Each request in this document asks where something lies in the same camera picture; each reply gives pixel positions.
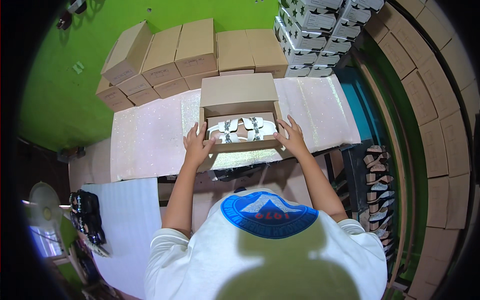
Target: box lid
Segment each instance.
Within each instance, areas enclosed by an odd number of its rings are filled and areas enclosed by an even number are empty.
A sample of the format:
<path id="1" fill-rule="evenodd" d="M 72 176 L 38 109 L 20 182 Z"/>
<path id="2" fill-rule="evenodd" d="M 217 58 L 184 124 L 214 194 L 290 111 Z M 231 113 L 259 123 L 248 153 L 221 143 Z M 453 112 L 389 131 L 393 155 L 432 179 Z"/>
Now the box lid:
<path id="1" fill-rule="evenodd" d="M 217 45 L 220 71 L 255 67 L 245 30 L 217 33 Z"/>
<path id="2" fill-rule="evenodd" d="M 202 81 L 200 107 L 254 101 L 278 101 L 271 73 L 209 77 Z"/>
<path id="3" fill-rule="evenodd" d="M 273 29 L 245 30 L 255 66 L 288 65 Z"/>
<path id="4" fill-rule="evenodd" d="M 186 23 L 180 33 L 175 61 L 215 52 L 213 19 Z"/>
<path id="5" fill-rule="evenodd" d="M 182 25 L 178 25 L 154 35 L 142 72 L 172 63 L 175 60 L 181 28 Z"/>
<path id="6" fill-rule="evenodd" d="M 105 71 L 127 58 L 135 43 L 135 39 L 145 27 L 148 29 L 146 21 L 143 21 L 121 33 L 105 66 Z"/>

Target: stack of boxes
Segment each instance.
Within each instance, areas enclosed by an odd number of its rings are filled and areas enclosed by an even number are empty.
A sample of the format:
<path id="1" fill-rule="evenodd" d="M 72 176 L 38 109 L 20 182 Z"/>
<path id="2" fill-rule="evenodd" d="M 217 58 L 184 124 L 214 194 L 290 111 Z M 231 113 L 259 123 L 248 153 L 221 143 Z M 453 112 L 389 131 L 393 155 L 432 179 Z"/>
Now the stack of boxes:
<path id="1" fill-rule="evenodd" d="M 279 0 L 274 31 L 285 77 L 326 77 L 384 0 Z"/>
<path id="2" fill-rule="evenodd" d="M 96 95 L 113 111 L 194 90 L 218 76 L 213 19 L 155 35 L 146 21 L 125 30 L 102 68 Z"/>

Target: white foam sheet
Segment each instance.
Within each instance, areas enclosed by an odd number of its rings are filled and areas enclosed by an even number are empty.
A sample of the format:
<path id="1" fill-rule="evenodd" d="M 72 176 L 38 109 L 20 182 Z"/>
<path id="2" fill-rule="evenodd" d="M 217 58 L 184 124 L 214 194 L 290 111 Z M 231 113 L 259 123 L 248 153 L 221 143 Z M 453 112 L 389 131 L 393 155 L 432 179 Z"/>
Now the white foam sheet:
<path id="1" fill-rule="evenodd" d="M 360 143 L 345 93 L 335 75 L 326 78 L 275 79 L 283 119 L 290 114 L 301 126 L 310 152 Z M 158 99 L 114 115 L 111 180 L 178 174 L 185 149 L 183 136 L 198 121 L 201 90 Z M 227 169 L 279 161 L 284 148 L 210 155 L 200 168 Z"/>
<path id="2" fill-rule="evenodd" d="M 93 254 L 96 266 L 112 287 L 145 299 L 144 275 L 150 242 L 162 227 L 156 178 L 107 184 L 84 184 L 82 190 L 98 196 L 103 245 L 110 258 Z"/>

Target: label on box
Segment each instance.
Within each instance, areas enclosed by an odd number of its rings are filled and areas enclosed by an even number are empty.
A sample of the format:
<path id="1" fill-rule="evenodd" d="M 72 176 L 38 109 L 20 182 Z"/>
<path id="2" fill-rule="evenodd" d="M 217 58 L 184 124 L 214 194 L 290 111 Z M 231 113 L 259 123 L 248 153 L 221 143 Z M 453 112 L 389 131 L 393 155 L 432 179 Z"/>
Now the label on box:
<path id="1" fill-rule="evenodd" d="M 288 66 L 285 77 L 307 77 L 311 69 L 309 66 Z"/>
<path id="2" fill-rule="evenodd" d="M 311 14 L 307 20 L 307 27 L 331 29 L 335 24 L 335 19 L 324 15 Z"/>
<path id="3" fill-rule="evenodd" d="M 350 21 L 357 21 L 362 24 L 365 24 L 367 23 L 368 19 L 370 19 L 371 15 L 372 13 L 368 10 L 358 10 L 355 8 L 351 8 L 347 14 L 347 18 Z"/>
<path id="4" fill-rule="evenodd" d="M 355 38 L 360 34 L 360 27 L 359 26 L 349 27 L 349 26 L 341 25 L 340 29 L 338 30 L 338 34 L 341 36 Z"/>

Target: white star-patterned box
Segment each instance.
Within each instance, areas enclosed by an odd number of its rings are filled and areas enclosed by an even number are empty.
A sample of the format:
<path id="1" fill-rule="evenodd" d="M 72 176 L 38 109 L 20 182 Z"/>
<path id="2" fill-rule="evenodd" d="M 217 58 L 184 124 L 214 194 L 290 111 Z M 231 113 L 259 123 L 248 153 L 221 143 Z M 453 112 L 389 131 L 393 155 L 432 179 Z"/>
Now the white star-patterned box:
<path id="1" fill-rule="evenodd" d="M 287 29 L 292 45 L 298 49 L 322 50 L 327 43 L 328 34 L 318 30 L 302 31 L 300 26 L 291 18 L 287 10 L 280 6 L 278 15 Z"/>

